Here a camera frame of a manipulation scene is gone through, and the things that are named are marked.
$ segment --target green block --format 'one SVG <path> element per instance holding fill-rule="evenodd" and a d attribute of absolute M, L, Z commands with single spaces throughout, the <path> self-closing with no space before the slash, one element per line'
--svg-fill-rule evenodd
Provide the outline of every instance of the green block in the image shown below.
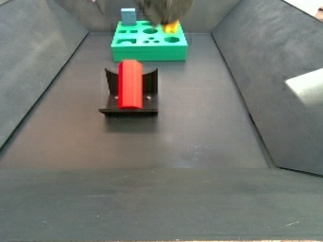
<path fill-rule="evenodd" d="M 162 26 L 138 21 L 137 26 L 119 22 L 111 49 L 114 61 L 185 61 L 189 45 L 182 26 L 176 34 L 167 34 Z"/>

